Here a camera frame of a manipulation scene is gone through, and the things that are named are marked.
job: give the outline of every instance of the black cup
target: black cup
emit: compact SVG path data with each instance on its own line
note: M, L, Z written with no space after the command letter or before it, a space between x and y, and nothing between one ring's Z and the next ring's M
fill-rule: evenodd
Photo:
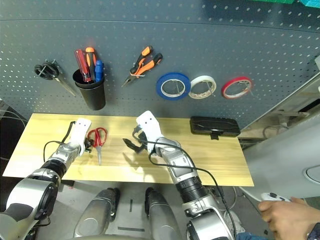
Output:
M86 105L92 110L100 110L106 105L105 77L101 81L85 83L78 69L72 75L75 85L80 89Z

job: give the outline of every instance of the wooden table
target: wooden table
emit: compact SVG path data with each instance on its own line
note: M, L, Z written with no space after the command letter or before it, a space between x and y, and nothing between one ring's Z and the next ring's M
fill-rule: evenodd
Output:
M108 137L102 147L102 164L99 166L97 151L85 152L77 157L63 177L65 180L119 181L172 183L165 167L152 165L147 151L136 154L129 149L122 138L138 143L131 134L137 125L136 117L95 116L66 114L32 114L3 173L7 177L26 177L43 164L43 148L46 142L61 141L69 123L78 118L92 121L91 129L104 127ZM194 135L190 132L187 118L157 118L162 134L168 139L180 142L193 158L198 168L209 170L222 186L253 186L253 181L236 137L220 137L210 140L209 135ZM56 143L49 143L46 159L57 149ZM204 185L213 185L207 173L199 172Z

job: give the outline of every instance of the pliers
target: pliers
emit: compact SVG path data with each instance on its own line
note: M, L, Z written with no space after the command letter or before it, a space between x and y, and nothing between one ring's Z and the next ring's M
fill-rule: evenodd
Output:
M146 57L150 55L153 50L154 49L152 46L147 46L145 47L145 49L142 50L133 68L130 69L130 75L126 78L126 80L124 81L121 87L130 83L132 80L138 79L139 77L143 77L142 74L144 72L152 69L161 61L163 56L161 53L158 53L157 55L154 56L154 58L151 61L145 64Z

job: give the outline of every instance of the tape roll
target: tape roll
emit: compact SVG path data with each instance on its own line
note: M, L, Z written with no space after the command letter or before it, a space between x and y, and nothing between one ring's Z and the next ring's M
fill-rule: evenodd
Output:
M209 87L208 91L205 91L203 93L192 92L192 88L199 83L211 83L211 87ZM191 88L190 88L189 96L193 99L205 99L209 97L211 94L213 94L217 88L216 81L211 76L206 76L206 75L196 77L191 81L190 84L191 84Z
M241 92L235 93L235 94L227 94L227 89L234 85L242 83L246 85L246 88L243 89ZM231 79L230 81L226 82L225 85L221 88L221 94L224 96L226 99L237 99L242 97L243 95L246 95L249 91L251 91L253 87L252 80L246 76L239 76L236 78Z
M179 82L180 84L182 84L182 90L179 90L175 94L165 92L164 85L170 81ZM190 88L191 84L189 78L186 75L179 72L169 72L161 76L156 82L156 92L158 93L158 95L163 99L171 101L183 99L190 92Z

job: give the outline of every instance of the wall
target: wall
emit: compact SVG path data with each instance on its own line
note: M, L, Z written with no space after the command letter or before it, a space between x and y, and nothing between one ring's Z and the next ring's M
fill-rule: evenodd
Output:
M249 0L2 0L0 2L0 97L29 118L32 113L234 118L241 128L263 115L316 72L319 9L299 2ZM163 61L146 77L121 88L140 51L153 45ZM73 51L94 47L104 61L106 106L87 108L72 74ZM34 65L56 59L66 92L35 77ZM210 75L215 96L164 100L157 79L182 72ZM252 94L228 100L223 84L237 76L253 82Z

